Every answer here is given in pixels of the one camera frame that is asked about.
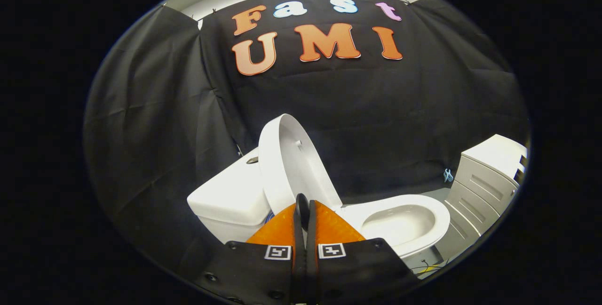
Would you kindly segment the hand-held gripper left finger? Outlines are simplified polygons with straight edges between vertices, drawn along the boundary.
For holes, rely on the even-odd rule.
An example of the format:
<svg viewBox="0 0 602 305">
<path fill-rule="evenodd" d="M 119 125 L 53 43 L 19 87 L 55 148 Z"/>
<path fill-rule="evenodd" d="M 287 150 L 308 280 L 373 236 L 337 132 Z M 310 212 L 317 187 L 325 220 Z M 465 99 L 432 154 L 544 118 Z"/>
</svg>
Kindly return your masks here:
<svg viewBox="0 0 602 305">
<path fill-rule="evenodd" d="M 228 241 L 193 283 L 244 305 L 303 303 L 307 273 L 307 198 L 279 212 L 248 241 Z"/>
</svg>

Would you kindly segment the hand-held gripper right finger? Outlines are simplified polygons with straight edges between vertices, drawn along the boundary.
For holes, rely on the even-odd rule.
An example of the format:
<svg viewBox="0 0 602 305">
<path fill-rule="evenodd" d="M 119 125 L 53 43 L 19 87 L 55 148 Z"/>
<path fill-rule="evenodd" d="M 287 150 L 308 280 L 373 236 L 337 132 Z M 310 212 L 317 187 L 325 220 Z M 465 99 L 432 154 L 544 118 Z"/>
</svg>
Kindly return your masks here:
<svg viewBox="0 0 602 305">
<path fill-rule="evenodd" d="M 308 202 L 307 231 L 308 305 L 385 305 L 420 283 L 385 239 L 360 239 L 318 201 Z"/>
</svg>

